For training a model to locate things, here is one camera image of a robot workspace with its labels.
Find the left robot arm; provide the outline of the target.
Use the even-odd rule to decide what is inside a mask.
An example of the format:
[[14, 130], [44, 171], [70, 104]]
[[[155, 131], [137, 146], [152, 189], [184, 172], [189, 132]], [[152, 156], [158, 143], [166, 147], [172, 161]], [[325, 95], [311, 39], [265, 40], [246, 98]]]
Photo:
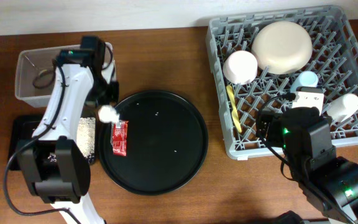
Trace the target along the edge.
[[29, 140], [20, 140], [8, 163], [17, 161], [31, 195], [50, 204], [67, 223], [104, 223], [88, 193], [90, 165], [76, 144], [85, 106], [109, 106], [119, 98], [112, 47], [84, 36], [78, 49], [62, 49], [52, 61], [54, 87], [47, 109]]

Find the pink bowl with grains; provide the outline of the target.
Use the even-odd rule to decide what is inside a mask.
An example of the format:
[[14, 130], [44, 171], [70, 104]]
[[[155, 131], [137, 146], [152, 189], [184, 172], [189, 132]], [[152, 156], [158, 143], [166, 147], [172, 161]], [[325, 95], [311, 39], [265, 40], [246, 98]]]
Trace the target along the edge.
[[223, 65], [223, 74], [234, 84], [245, 85], [257, 76], [257, 59], [245, 50], [238, 50], [230, 54]]

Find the light blue cup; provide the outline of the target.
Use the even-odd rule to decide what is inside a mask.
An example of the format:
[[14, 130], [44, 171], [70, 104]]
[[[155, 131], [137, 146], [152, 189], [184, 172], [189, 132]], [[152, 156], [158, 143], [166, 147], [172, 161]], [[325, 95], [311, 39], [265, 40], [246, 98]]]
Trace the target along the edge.
[[314, 72], [304, 71], [298, 75], [293, 84], [291, 85], [290, 92], [296, 92], [296, 89], [301, 86], [317, 87], [318, 76]]

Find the large cream bowl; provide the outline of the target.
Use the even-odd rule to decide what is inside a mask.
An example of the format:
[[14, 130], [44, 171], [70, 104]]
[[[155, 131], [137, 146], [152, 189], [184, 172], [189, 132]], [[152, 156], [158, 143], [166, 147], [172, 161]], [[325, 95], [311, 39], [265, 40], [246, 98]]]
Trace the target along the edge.
[[252, 54], [262, 70], [284, 75], [303, 68], [313, 52], [311, 37], [301, 25], [280, 21], [265, 26], [255, 37]]

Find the white tissue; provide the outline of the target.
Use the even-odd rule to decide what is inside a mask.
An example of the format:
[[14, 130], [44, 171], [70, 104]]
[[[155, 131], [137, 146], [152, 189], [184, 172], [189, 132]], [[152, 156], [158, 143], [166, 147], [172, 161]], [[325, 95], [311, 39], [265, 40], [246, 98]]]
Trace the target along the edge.
[[98, 117], [102, 123], [118, 123], [119, 113], [111, 105], [103, 105], [98, 110]]

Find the white red wrapper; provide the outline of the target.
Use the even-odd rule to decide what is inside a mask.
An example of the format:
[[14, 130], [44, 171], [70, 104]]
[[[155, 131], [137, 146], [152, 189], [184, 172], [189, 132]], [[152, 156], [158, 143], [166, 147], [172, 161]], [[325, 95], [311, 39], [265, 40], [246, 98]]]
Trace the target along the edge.
[[116, 156], [127, 156], [127, 130], [128, 121], [119, 121], [112, 125], [111, 145], [113, 154]]

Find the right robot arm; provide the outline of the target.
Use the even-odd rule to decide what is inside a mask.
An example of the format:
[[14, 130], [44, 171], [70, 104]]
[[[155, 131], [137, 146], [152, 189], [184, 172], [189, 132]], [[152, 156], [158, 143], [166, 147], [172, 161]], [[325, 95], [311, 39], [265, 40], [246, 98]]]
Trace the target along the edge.
[[282, 163], [314, 208], [328, 219], [358, 223], [358, 164], [336, 154], [329, 120], [319, 109], [260, 111], [256, 127], [269, 149], [283, 149]]

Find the yellow plastic knife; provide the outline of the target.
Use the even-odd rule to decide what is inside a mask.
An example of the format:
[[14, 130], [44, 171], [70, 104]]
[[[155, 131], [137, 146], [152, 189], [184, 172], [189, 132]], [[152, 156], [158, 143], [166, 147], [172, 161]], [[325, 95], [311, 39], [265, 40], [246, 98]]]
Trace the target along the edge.
[[236, 107], [236, 102], [235, 102], [235, 97], [234, 97], [234, 91], [232, 86], [227, 85], [226, 86], [226, 93], [229, 97], [229, 101], [231, 103], [231, 107], [232, 107], [232, 111], [231, 111], [231, 116], [232, 116], [232, 120], [233, 123], [237, 129], [238, 133], [242, 132], [242, 127], [241, 127], [241, 123], [239, 121], [239, 116], [238, 116], [238, 112], [237, 112], [237, 107]]

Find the white cup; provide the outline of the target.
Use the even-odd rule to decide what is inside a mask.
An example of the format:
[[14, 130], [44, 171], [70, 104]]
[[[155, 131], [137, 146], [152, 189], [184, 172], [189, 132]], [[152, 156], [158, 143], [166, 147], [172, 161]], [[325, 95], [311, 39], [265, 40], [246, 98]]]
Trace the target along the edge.
[[337, 122], [342, 122], [358, 110], [358, 96], [347, 93], [331, 102], [327, 110], [328, 116]]

